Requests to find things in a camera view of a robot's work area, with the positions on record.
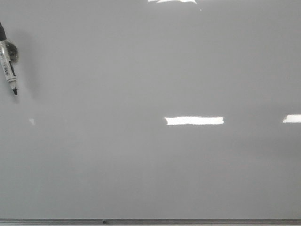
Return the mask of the black whiteboard marker pen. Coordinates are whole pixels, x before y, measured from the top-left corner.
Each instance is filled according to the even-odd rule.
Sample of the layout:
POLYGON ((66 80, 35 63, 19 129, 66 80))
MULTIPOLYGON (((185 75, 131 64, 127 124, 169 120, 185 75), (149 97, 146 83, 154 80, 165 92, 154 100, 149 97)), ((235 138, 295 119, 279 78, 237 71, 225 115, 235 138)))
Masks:
POLYGON ((13 69, 12 60, 7 48, 7 37, 2 24, 0 24, 0 64, 2 66, 7 83, 10 85, 12 92, 17 95, 17 79, 13 69))

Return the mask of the white whiteboard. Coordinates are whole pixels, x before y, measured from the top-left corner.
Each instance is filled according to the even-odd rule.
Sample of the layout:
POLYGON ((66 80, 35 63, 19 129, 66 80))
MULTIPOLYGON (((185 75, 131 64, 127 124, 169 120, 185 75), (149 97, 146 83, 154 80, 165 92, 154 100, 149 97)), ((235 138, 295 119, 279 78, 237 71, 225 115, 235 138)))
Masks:
POLYGON ((298 219, 298 0, 3 0, 0 216, 298 219))

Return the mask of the grey aluminium whiteboard frame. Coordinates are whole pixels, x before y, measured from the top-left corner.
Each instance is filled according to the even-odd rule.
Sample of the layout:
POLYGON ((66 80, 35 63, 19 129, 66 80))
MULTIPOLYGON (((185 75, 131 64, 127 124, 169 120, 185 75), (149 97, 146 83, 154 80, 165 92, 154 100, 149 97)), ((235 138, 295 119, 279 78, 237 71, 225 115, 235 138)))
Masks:
POLYGON ((12 225, 188 225, 188 226, 299 226, 300 219, 35 219, 2 218, 12 225))

